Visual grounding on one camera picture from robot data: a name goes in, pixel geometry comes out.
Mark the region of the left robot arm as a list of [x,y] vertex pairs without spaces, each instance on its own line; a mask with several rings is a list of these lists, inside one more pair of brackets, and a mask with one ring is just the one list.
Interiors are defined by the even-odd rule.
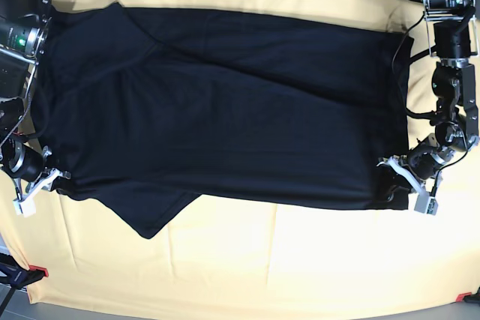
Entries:
[[424,6],[428,48],[409,63],[429,55],[437,58],[431,87],[436,109],[406,114],[429,121],[434,132],[407,154],[380,161],[384,168],[379,195],[390,202],[396,193],[417,193],[434,199],[442,170],[457,153],[468,154],[479,142],[476,75],[470,58],[479,54],[476,0],[412,0]]

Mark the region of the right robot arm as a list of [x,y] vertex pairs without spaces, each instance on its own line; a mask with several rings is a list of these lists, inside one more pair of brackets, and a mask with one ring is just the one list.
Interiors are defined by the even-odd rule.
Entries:
[[44,146],[36,151],[28,143],[43,135],[20,131],[35,92],[41,91],[36,73],[50,29],[51,0],[1,0],[1,170],[12,180],[18,213],[35,209],[34,197],[52,191],[70,173],[57,169]]

